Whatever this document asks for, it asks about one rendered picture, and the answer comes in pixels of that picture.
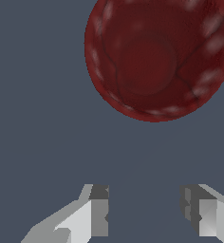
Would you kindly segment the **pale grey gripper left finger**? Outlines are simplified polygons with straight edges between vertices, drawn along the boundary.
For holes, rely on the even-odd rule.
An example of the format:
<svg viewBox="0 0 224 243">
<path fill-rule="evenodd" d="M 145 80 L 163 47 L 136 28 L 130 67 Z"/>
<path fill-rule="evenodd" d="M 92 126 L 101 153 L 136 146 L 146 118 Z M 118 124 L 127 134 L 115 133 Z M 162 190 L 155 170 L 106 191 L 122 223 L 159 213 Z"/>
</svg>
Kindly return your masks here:
<svg viewBox="0 0 224 243">
<path fill-rule="evenodd" d="M 108 236 L 109 186 L 86 184 L 77 200 L 33 226 L 21 243 L 88 243 Z"/>
</svg>

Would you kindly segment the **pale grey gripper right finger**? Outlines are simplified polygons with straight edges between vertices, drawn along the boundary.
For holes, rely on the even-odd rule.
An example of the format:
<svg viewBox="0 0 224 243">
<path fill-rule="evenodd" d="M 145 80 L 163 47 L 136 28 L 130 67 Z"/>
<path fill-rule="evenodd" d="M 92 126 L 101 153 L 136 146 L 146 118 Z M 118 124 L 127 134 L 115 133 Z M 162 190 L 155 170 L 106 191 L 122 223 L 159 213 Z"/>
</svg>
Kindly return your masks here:
<svg viewBox="0 0 224 243">
<path fill-rule="evenodd" d="M 179 186 L 179 208 L 199 236 L 224 243 L 224 196 L 206 184 Z"/>
</svg>

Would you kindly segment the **dark red bowl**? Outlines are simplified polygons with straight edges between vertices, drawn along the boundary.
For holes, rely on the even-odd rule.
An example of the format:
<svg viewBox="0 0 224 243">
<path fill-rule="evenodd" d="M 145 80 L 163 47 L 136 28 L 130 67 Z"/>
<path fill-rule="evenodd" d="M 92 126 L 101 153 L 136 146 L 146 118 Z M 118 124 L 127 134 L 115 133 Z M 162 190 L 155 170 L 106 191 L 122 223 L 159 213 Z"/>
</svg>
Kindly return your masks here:
<svg viewBox="0 0 224 243">
<path fill-rule="evenodd" d="M 186 116 L 224 82 L 224 0 L 97 0 L 84 57 L 96 90 L 122 114 Z"/>
</svg>

